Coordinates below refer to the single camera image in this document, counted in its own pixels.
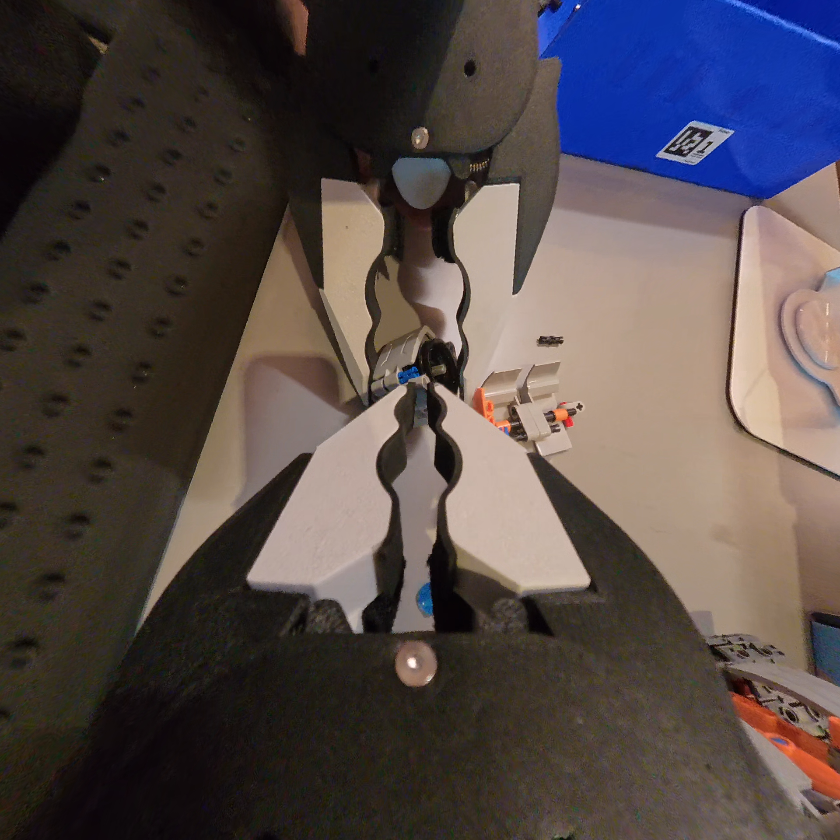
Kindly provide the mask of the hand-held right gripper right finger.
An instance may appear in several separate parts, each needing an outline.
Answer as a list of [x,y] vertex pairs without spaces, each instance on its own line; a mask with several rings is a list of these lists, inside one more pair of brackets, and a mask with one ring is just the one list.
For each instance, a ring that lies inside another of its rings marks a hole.
[[455,394],[427,389],[437,506],[432,580],[464,599],[583,592],[592,579],[530,456]]

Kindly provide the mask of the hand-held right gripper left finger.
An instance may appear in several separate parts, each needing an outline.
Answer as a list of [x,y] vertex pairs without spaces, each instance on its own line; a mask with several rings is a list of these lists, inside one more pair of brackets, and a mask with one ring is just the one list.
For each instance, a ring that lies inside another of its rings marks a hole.
[[394,481],[406,468],[417,389],[399,385],[317,447],[247,573],[253,590],[398,606],[405,558]]

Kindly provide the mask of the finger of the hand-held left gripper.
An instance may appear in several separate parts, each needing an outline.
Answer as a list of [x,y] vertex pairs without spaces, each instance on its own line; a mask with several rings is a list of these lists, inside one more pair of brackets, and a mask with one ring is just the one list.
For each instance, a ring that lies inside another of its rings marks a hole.
[[383,344],[404,325],[396,262],[385,255],[393,212],[380,203],[382,180],[321,180],[320,296],[350,383],[371,402],[371,374]]
[[433,210],[432,244],[461,276],[458,308],[434,308],[432,324],[445,341],[458,334],[459,392],[471,397],[490,373],[513,297],[513,184],[485,185],[460,207]]

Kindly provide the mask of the grey orange toy brick assembly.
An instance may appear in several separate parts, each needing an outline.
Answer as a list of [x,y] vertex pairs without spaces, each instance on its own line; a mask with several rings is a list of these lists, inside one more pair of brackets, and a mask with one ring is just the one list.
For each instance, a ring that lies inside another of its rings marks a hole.
[[472,406],[529,452],[544,458],[563,453],[572,447],[569,430],[585,404],[561,398],[560,367],[554,361],[494,371],[474,391]]

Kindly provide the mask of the grey panel wheel toy assembly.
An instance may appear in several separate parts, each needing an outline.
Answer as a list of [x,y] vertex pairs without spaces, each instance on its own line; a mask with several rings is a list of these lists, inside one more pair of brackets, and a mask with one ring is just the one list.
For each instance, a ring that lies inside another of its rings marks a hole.
[[439,339],[426,326],[384,344],[377,355],[368,391],[367,406],[381,400],[399,385],[415,384],[414,427],[428,425],[427,387],[436,383],[457,394],[459,365],[455,346]]

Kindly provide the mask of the person's left hand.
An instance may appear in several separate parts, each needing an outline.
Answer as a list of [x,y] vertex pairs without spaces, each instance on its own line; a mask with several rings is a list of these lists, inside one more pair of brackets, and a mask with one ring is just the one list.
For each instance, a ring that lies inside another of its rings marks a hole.
[[297,56],[307,53],[309,11],[304,1],[274,1],[280,27]]

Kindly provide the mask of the black perforated pad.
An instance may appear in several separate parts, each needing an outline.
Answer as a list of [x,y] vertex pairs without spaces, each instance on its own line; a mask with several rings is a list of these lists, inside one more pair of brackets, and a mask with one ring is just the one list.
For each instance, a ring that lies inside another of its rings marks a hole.
[[268,72],[138,3],[2,243],[2,838],[139,624],[287,205]]

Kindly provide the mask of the blue plastic bin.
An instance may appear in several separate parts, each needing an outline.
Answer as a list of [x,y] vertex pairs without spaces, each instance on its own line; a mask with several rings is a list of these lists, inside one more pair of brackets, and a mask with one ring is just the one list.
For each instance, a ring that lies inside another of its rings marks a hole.
[[838,1],[552,2],[562,152],[748,196],[839,158]]

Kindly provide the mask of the silver monitor stand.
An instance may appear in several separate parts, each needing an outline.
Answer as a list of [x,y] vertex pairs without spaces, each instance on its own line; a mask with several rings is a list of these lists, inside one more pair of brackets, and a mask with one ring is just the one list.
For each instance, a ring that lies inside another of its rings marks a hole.
[[838,250],[766,206],[742,217],[728,399],[766,444],[839,474]]

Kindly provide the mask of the grey orange toy tracked vehicle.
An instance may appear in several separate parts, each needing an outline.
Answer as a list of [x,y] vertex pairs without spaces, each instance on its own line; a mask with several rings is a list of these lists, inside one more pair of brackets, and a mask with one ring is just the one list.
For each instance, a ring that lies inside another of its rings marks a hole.
[[794,807],[838,827],[839,688],[743,634],[705,638],[736,716]]

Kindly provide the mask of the person's black jacket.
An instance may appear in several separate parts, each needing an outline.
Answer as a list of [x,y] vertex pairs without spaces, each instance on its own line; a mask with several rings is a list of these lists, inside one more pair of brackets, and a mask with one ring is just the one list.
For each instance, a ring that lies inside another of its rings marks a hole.
[[1,236],[75,132],[107,43],[62,2],[1,2]]

